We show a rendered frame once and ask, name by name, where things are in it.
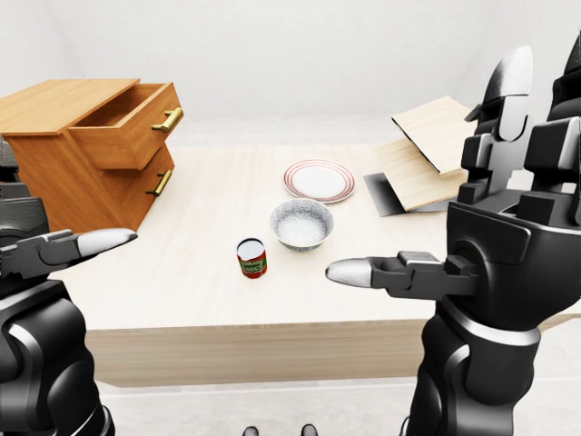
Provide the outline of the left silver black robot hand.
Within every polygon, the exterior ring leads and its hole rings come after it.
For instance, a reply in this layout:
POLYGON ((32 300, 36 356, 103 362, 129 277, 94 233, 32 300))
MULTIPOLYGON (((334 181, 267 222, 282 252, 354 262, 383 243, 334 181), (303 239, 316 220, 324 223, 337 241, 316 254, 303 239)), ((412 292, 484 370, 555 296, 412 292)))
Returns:
POLYGON ((125 228, 50 232, 43 201, 20 180, 12 148, 0 135, 0 297, 25 291, 50 273, 136 238, 135 231, 125 228))

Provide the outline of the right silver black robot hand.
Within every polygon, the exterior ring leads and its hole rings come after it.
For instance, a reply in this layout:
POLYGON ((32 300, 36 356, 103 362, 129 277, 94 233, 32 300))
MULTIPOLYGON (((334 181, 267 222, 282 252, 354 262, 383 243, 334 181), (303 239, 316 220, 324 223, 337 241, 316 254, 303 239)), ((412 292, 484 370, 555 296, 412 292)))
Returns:
POLYGON ((520 47, 492 74, 469 115, 468 180, 448 205, 445 261, 401 252, 331 263, 328 279, 394 298, 450 303, 470 319, 528 331, 581 298, 581 35, 553 84, 547 119, 527 115, 532 53, 520 47))

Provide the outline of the wooden cabinet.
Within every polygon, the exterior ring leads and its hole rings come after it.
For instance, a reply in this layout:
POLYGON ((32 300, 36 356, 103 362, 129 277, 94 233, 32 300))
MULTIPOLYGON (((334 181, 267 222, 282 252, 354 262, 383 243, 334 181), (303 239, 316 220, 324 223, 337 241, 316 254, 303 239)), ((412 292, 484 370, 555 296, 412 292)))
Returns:
POLYGON ((68 128, 136 84, 137 79, 47 80, 0 99, 0 134, 20 177, 42 199, 51 230, 114 227, 113 199, 101 171, 68 128))

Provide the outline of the wooden drawer, shut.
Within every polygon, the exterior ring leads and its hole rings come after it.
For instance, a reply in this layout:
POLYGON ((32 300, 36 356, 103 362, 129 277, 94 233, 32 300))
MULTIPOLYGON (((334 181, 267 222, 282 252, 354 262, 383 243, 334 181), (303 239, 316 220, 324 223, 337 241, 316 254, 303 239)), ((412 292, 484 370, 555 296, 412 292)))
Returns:
POLYGON ((173 168, 172 157, 163 144, 142 170, 101 171, 105 190, 113 199, 113 211, 118 221, 114 227, 137 230, 157 198, 145 193, 147 177, 173 168))

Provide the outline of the wooden drawer, open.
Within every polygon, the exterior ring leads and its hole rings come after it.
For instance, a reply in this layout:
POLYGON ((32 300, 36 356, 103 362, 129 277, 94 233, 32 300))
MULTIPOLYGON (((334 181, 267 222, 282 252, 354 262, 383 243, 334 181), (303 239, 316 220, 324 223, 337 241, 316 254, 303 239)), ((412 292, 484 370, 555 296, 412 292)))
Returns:
POLYGON ((172 83, 136 84, 68 128, 69 134, 97 169, 142 170, 166 136, 154 131, 180 106, 172 83))

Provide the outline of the pale wooden board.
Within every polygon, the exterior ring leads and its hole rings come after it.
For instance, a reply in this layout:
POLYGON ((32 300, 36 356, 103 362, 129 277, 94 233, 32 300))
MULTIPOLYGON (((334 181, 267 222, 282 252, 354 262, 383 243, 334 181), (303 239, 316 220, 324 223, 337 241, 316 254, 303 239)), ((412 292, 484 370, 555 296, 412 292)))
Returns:
POLYGON ((405 212, 445 211, 468 173, 439 173, 407 137, 375 149, 381 169, 405 212))
POLYGON ((444 96, 392 116, 394 123, 440 173, 460 170, 464 141, 477 122, 467 122, 470 109, 444 96))

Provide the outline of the white plate with red rings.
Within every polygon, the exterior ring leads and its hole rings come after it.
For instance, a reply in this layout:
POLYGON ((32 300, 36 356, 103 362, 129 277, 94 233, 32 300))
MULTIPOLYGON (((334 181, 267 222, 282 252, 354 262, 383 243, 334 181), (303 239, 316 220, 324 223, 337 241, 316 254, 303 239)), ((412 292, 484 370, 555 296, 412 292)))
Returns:
POLYGON ((293 163, 283 175, 286 189, 296 197, 337 203, 351 196, 355 177, 343 165, 324 159, 293 163))

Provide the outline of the patterned grey bowl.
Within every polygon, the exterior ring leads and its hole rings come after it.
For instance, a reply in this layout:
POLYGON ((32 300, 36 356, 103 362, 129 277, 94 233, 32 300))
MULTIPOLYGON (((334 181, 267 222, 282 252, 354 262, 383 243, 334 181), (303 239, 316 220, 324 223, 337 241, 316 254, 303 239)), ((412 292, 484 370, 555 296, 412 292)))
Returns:
POLYGON ((320 247, 329 238, 334 228, 334 217, 322 203, 294 199, 272 211, 270 226, 285 247, 307 252, 320 247))

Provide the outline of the red tomato sauce tin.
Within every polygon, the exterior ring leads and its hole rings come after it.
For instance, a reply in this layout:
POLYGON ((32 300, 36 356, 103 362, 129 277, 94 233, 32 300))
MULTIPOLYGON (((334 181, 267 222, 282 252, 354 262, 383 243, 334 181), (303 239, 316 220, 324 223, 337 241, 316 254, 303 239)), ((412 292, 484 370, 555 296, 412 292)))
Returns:
POLYGON ((264 245, 257 238, 246 238, 238 244, 236 254, 241 272, 249 279, 257 279, 267 272, 264 245))

